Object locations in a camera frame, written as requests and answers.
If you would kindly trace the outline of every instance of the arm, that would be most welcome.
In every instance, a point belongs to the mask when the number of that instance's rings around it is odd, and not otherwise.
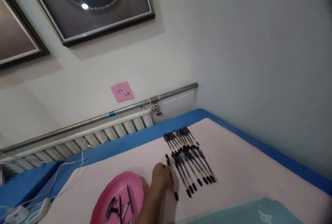
[[[155,224],[159,222],[160,207],[168,187],[170,166],[156,164],[152,172],[152,182],[144,199],[136,224]]]

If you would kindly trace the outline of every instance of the white cable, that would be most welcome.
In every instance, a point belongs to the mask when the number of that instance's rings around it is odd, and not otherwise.
[[[52,185],[50,186],[49,190],[48,190],[47,192],[45,192],[45,193],[43,193],[43,194],[41,194],[41,195],[39,195],[39,196],[37,196],[37,197],[31,199],[31,200],[29,200],[29,201],[26,201],[25,203],[22,203],[22,204],[19,205],[19,206],[22,206],[22,205],[24,205],[24,204],[26,204],[26,203],[28,203],[28,202],[31,202],[31,201],[33,201],[34,199],[37,199],[37,198],[39,198],[39,197],[41,197],[41,196],[47,194],[48,192],[50,192],[50,190],[52,189],[52,187],[53,187],[53,185],[54,185],[54,183],[55,183],[56,177],[57,177],[57,175],[58,175],[58,171],[59,171],[59,169],[60,169],[60,167],[61,167],[62,165],[71,164],[71,163],[76,163],[76,162],[80,162],[80,161],[81,161],[81,160],[61,164],[61,165],[58,167],[58,170],[57,170],[56,173],[55,173],[54,181],[53,181]]]
[[[44,162],[44,161],[40,161],[40,160],[26,159],[26,158],[21,158],[21,157],[19,157],[19,156],[15,156],[15,155],[9,155],[9,154],[3,153],[2,151],[0,151],[0,154],[2,154],[2,155],[6,155],[7,157],[13,157],[13,158],[16,158],[16,159],[20,159],[20,160],[28,161],[28,162],[48,163],[48,162]]]
[[[77,173],[76,173],[74,179],[70,182],[70,184],[64,189],[64,191],[63,191],[61,194],[59,194],[59,195],[57,195],[57,196],[54,196],[54,197],[52,197],[51,199],[55,199],[56,197],[62,195],[63,193],[67,192],[67,191],[71,188],[70,185],[75,181],[76,177],[78,176],[78,174],[79,174],[79,172],[80,172],[80,170],[81,170],[81,168],[82,168],[82,165],[83,165],[83,151],[84,151],[84,150],[83,150],[83,147],[84,147],[84,144],[85,144],[86,139],[87,139],[89,136],[87,136],[87,137],[84,139],[84,142],[83,142],[83,145],[82,145],[82,164],[81,164],[80,168],[78,169],[78,171],[77,171]],[[89,147],[91,147],[91,148],[97,148],[97,147],[103,145],[103,144],[105,143],[106,139],[107,139],[107,135],[105,135],[105,140],[104,140],[104,142],[103,142],[102,144],[99,144],[99,145],[97,145],[96,147],[93,147],[93,146],[89,145]]]
[[[78,170],[77,173],[76,173],[76,176],[75,176],[74,179],[70,182],[70,184],[65,188],[65,190],[64,190],[61,194],[59,194],[59,195],[57,195],[57,196],[54,196],[54,197],[52,197],[51,199],[54,199],[54,198],[56,198],[56,197],[62,195],[62,194],[63,194],[64,192],[66,192],[67,190],[69,190],[70,188],[68,188],[68,187],[72,184],[72,182],[75,181],[77,175],[78,175],[79,172],[80,172],[80,169],[82,168],[82,165],[83,165],[84,161],[86,160],[86,159],[84,159],[84,157],[83,157],[83,151],[84,151],[83,148],[84,148],[85,141],[87,140],[87,138],[88,138],[89,136],[91,136],[92,134],[95,134],[95,133],[96,133],[96,132],[87,135],[86,138],[84,139],[84,142],[83,142],[83,145],[82,145],[82,159],[81,159],[81,160],[77,160],[77,161],[74,161],[74,162],[68,162],[68,163],[63,163],[63,164],[61,164],[61,165],[58,167],[58,170],[57,170],[56,173],[55,173],[54,181],[53,181],[52,185],[50,186],[49,190],[48,190],[47,192],[45,192],[45,193],[43,193],[43,194],[41,194],[41,195],[39,195],[39,196],[37,196],[37,197],[31,199],[31,200],[29,200],[29,201],[26,201],[25,203],[22,203],[22,204],[19,205],[19,206],[22,206],[22,205],[24,205],[24,204],[26,204],[26,203],[28,203],[28,202],[31,202],[31,201],[33,201],[33,200],[35,200],[35,199],[37,199],[37,198],[39,198],[39,197],[41,197],[41,196],[47,194],[48,192],[50,192],[50,190],[52,189],[53,185],[55,184],[55,180],[56,180],[56,177],[57,177],[57,175],[58,175],[58,171],[59,171],[59,169],[60,169],[60,167],[61,167],[62,165],[65,165],[65,164],[71,164],[71,163],[76,163],[76,162],[80,162],[80,161],[82,161],[81,166],[80,166],[79,170]],[[103,145],[103,144],[105,143],[106,139],[107,139],[107,135],[105,135],[105,140],[104,140],[104,142],[103,142],[102,144],[97,145],[96,147]],[[34,207],[34,206],[36,206],[36,205],[38,205],[38,204],[39,204],[39,203],[34,204],[34,205],[32,205],[32,206],[28,206],[28,208]]]
[[[4,216],[2,216],[2,217],[0,217],[0,219],[2,219],[2,218],[4,218],[4,217],[6,217],[8,214],[5,214]]]

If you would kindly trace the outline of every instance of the radiator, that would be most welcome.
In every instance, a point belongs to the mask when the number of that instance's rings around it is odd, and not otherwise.
[[[103,121],[99,125],[86,126],[84,130],[71,133],[65,137],[55,138],[51,142],[39,143],[37,146],[26,147],[24,151],[13,151],[16,157],[44,161],[50,163],[53,161],[63,161],[69,156],[89,149],[88,145],[98,146],[105,142],[111,142],[117,138],[130,135],[136,131],[151,127],[154,122],[151,118],[151,109],[140,110],[128,116],[118,119],[110,118],[107,122]],[[43,163],[20,160],[13,157],[4,157],[0,159],[18,173],[34,169]]]

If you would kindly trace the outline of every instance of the artwork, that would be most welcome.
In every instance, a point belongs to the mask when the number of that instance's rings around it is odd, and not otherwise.
[[[64,46],[155,17],[152,0],[37,0]]]
[[[0,69],[48,54],[14,0],[0,0]]]

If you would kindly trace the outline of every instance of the pink sticky note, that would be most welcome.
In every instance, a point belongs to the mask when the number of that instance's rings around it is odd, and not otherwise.
[[[134,97],[128,81],[111,86],[111,90],[118,103]]]

